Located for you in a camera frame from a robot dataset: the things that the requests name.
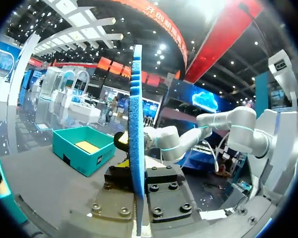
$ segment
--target teal storage bin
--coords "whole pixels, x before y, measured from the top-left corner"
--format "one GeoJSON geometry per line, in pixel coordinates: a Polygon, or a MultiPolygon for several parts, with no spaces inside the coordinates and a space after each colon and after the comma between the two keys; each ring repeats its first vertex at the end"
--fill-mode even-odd
{"type": "Polygon", "coordinates": [[[16,205],[14,201],[14,196],[9,188],[9,184],[7,183],[5,176],[4,176],[4,171],[1,166],[0,162],[0,173],[2,176],[2,182],[4,183],[4,192],[0,194],[0,200],[3,203],[3,205],[6,207],[10,215],[16,220],[18,224],[22,224],[25,221],[27,221],[26,216],[22,213],[20,208],[16,205]]]}
{"type": "Polygon", "coordinates": [[[115,155],[114,139],[89,126],[53,131],[53,152],[65,163],[86,177],[115,155]],[[99,148],[95,153],[87,153],[75,144],[86,141],[99,148]]]}

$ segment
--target robotic arm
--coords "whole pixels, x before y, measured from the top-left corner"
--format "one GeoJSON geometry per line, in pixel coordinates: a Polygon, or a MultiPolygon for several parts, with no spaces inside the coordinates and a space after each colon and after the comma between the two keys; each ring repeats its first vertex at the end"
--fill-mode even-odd
{"type": "Polygon", "coordinates": [[[248,107],[232,111],[197,116],[198,128],[193,128],[179,137],[175,126],[154,129],[145,127],[146,149],[159,148],[167,161],[177,160],[199,141],[212,134],[212,129],[229,130],[229,148],[263,157],[269,148],[269,138],[255,130],[256,113],[248,107]]]}

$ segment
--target blue sponge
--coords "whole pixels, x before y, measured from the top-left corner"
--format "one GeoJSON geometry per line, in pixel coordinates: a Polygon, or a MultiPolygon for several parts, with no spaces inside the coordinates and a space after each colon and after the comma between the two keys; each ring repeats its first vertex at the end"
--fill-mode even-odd
{"type": "Polygon", "coordinates": [[[137,235],[141,232],[145,197],[145,146],[141,80],[142,45],[136,45],[131,67],[129,99],[129,161],[137,203],[137,235]]]}

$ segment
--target bolt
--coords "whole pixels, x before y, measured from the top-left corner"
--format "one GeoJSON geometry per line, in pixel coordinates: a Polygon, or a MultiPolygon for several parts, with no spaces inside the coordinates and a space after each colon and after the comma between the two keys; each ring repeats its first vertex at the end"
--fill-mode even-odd
{"type": "Polygon", "coordinates": [[[255,217],[249,217],[249,218],[248,218],[248,223],[249,223],[250,225],[255,225],[255,224],[257,223],[257,220],[256,220],[255,217]]]}
{"type": "Polygon", "coordinates": [[[242,216],[245,216],[247,214],[247,209],[242,207],[239,209],[238,213],[242,216]]]}
{"type": "Polygon", "coordinates": [[[178,183],[177,182],[170,183],[169,189],[176,190],[177,188],[178,188],[178,183]]]}
{"type": "Polygon", "coordinates": [[[101,211],[101,206],[98,203],[94,203],[92,207],[93,212],[100,212],[101,211]]]}
{"type": "Polygon", "coordinates": [[[120,209],[119,214],[120,214],[122,217],[126,217],[126,216],[129,216],[129,215],[130,215],[130,211],[129,211],[128,208],[126,208],[126,207],[122,207],[122,208],[120,209]]]}
{"type": "Polygon", "coordinates": [[[157,192],[159,190],[159,185],[158,184],[152,184],[149,188],[151,192],[157,192]]]}
{"type": "Polygon", "coordinates": [[[106,190],[110,190],[111,188],[112,188],[111,183],[106,182],[106,183],[104,184],[104,189],[106,189],[106,190]]]}
{"type": "Polygon", "coordinates": [[[152,214],[154,217],[161,217],[163,215],[162,209],[160,207],[155,207],[152,210],[152,214]]]}
{"type": "Polygon", "coordinates": [[[180,207],[180,211],[183,213],[189,212],[191,211],[192,206],[189,203],[184,203],[181,207],[180,207]]]}

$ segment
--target yellow pad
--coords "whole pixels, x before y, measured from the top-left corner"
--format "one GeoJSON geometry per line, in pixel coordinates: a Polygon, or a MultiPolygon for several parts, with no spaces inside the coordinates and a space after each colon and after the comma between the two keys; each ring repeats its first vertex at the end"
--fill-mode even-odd
{"type": "Polygon", "coordinates": [[[89,154],[93,154],[99,150],[98,147],[88,143],[87,141],[81,141],[76,143],[75,145],[89,154]]]}
{"type": "Polygon", "coordinates": [[[128,144],[128,132],[125,133],[118,140],[120,143],[127,145],[128,144]]]}
{"type": "Polygon", "coordinates": [[[129,160],[126,160],[126,161],[116,165],[116,167],[122,167],[122,168],[129,167],[129,160]]]}

